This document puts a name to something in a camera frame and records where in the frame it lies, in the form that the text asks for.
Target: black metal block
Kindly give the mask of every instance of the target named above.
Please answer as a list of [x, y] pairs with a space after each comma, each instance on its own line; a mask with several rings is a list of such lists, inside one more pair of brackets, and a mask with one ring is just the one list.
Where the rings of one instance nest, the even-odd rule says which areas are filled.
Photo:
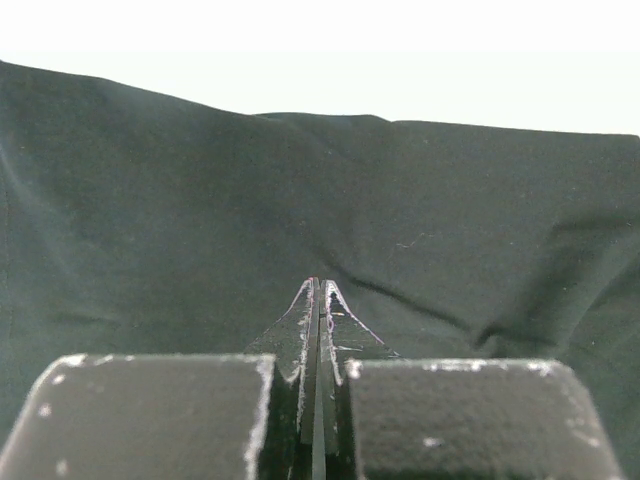
[[295, 410], [273, 356], [63, 357], [29, 394], [0, 479], [286, 478]]
[[348, 377], [357, 478], [623, 478], [558, 362], [351, 361]]

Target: black fabric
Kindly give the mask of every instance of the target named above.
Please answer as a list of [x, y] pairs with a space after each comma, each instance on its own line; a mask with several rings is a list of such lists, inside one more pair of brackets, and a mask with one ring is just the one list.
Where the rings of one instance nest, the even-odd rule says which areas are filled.
[[403, 356], [566, 362], [640, 478], [637, 137], [244, 116], [0, 63], [0, 162], [2, 440], [58, 356], [238, 352], [319, 276]]

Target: dark green cloth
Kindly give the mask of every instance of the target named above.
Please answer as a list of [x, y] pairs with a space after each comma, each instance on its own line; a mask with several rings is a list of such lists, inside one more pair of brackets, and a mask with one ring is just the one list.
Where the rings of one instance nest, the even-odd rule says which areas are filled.
[[57, 357], [238, 352], [319, 276], [403, 356], [566, 362], [640, 478], [637, 137], [246, 116], [0, 63], [0, 180], [0, 442]]

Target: white background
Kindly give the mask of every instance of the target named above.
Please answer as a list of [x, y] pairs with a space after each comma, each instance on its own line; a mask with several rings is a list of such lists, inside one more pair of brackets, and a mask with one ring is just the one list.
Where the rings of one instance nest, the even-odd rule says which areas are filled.
[[0, 59], [247, 114], [640, 134], [635, 2], [89, 3], [0, 0]]

